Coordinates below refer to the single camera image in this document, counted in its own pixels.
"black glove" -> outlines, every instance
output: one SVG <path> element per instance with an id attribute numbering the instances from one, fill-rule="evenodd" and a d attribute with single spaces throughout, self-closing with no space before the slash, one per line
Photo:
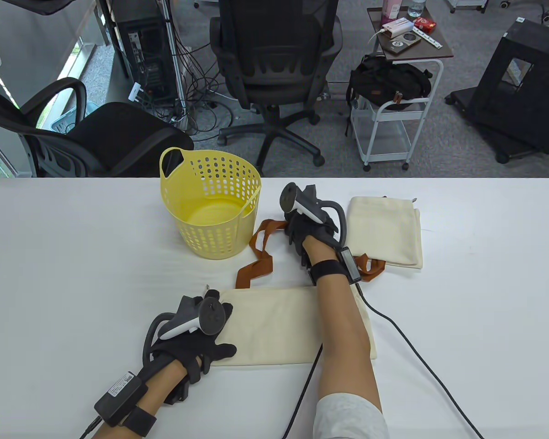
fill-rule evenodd
<path id="1" fill-rule="evenodd" d="M 220 293 L 216 290 L 210 290 L 205 296 L 219 299 Z M 203 300 L 203 297 L 195 297 L 194 300 L 197 304 Z M 228 322 L 228 319 L 232 315 L 232 304 L 222 303 L 222 305 L 226 314 L 226 322 Z M 187 386 L 189 383 L 195 384 L 198 382 L 201 377 L 201 371 L 203 371 L 204 375 L 207 374 L 210 371 L 212 361 L 230 358 L 236 354 L 237 349 L 232 344 L 215 344 L 215 340 L 219 334 L 205 335 L 201 330 L 196 330 L 194 332 L 184 332 L 168 340 L 158 339 L 152 346 L 145 346 L 143 355 L 144 377 L 149 378 L 148 375 L 155 372 L 160 366 L 164 367 L 164 365 L 174 359 L 178 360 L 187 370 L 187 376 L 167 397 L 165 401 L 167 404 L 184 401 L 187 397 Z M 197 362 L 198 357 L 201 359 L 201 368 Z"/>
<path id="2" fill-rule="evenodd" d="M 303 259 L 306 257 L 303 241 L 308 236 L 313 236 L 316 240 L 335 249 L 341 247 L 339 242 L 334 239 L 334 233 L 338 231 L 338 228 L 330 217 L 323 224 L 317 224 L 308 216 L 294 210 L 285 214 L 285 219 L 288 222 L 285 227 L 285 235 L 289 237 L 289 245 L 295 244 L 297 254 Z"/>

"floor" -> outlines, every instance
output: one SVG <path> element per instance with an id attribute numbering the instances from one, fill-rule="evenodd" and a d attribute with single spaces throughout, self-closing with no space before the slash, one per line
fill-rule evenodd
<path id="1" fill-rule="evenodd" d="M 371 37 L 371 25 L 365 11 L 368 7 L 380 4 L 381 2 L 373 0 L 339 2 L 337 15 L 342 22 L 344 47 L 329 71 L 329 81 L 347 81 L 350 70 L 358 65 L 362 55 L 366 53 L 366 42 Z M 402 171 L 401 163 L 385 162 L 373 163 L 371 171 L 364 172 L 354 140 L 344 136 L 347 115 L 345 101 L 323 101 L 316 105 L 316 111 L 321 115 L 319 125 L 311 126 L 307 121 L 299 121 L 292 125 L 291 129 L 321 149 L 326 158 L 325 165 L 315 168 L 309 155 L 292 148 L 284 141 L 275 140 L 264 165 L 266 176 L 549 177 L 549 155 L 533 155 L 511 161 L 507 165 L 496 163 L 494 153 L 479 134 L 453 107 L 443 102 L 443 97 L 449 92 L 477 85 L 504 31 L 511 26 L 517 16 L 539 21 L 540 6 L 514 3 L 509 9 L 501 9 L 497 0 L 492 0 L 485 14 L 473 9 L 458 9 L 455 14 L 450 14 L 449 5 L 445 0 L 428 0 L 427 6 L 455 56 L 444 61 L 445 70 L 441 84 L 421 132 L 409 171 Z M 217 14 L 218 9 L 214 4 L 202 3 L 199 9 L 195 9 L 193 0 L 179 1 L 175 16 L 184 44 L 193 48 L 206 44 L 209 17 Z M 210 48 L 204 48 L 196 55 L 204 68 L 210 67 L 215 60 Z M 88 98 L 98 104 L 105 100 L 112 56 L 111 47 L 97 48 L 90 67 L 82 77 L 88 88 Z M 227 93 L 224 86 L 220 88 L 220 92 Z M 232 109 L 234 125 L 261 121 L 260 116 L 241 109 L 235 101 L 218 96 L 216 99 L 220 99 Z M 298 107 L 283 108 L 281 112 L 285 115 L 297 109 Z M 219 126 L 228 125 L 229 113 L 221 107 L 214 111 Z M 208 111 L 201 111 L 198 115 L 200 127 L 209 128 L 213 121 L 213 116 Z M 223 149 L 249 161 L 256 160 L 262 137 L 232 138 L 228 146 L 220 148 L 216 145 L 215 139 L 203 140 L 214 134 L 217 134 L 216 130 L 195 136 L 195 147 Z"/>

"chair wheel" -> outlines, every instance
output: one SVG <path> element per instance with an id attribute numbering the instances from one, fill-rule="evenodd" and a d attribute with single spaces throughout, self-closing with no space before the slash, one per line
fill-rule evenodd
<path id="1" fill-rule="evenodd" d="M 313 157 L 313 165 L 315 165 L 316 167 L 323 166 L 324 163 L 325 159 L 323 155 L 316 155 L 315 157 Z"/>
<path id="2" fill-rule="evenodd" d="M 501 165 L 505 165 L 510 160 L 510 157 L 504 153 L 497 152 L 496 153 L 496 161 L 500 163 Z"/>
<path id="3" fill-rule="evenodd" d="M 321 117 L 318 114 L 312 115 L 312 117 L 309 118 L 309 123 L 312 125 L 317 125 L 321 121 Z"/>

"black backpack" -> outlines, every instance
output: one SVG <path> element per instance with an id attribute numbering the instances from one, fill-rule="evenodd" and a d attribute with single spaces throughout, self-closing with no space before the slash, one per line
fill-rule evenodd
<path id="1" fill-rule="evenodd" d="M 421 71 L 410 64 L 393 64 L 384 57 L 365 55 L 360 65 L 350 73 L 346 91 L 348 105 L 363 96 L 375 105 L 388 101 L 400 102 L 415 98 L 426 98 L 431 92 L 429 71 Z M 387 109 L 400 111 L 410 104 L 389 105 Z"/>

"white sleeve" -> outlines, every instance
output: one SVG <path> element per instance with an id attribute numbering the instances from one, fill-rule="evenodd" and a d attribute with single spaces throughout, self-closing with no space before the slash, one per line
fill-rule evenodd
<path id="1" fill-rule="evenodd" d="M 389 439 L 381 411 L 350 393 L 333 393 L 317 403 L 314 439 Z"/>

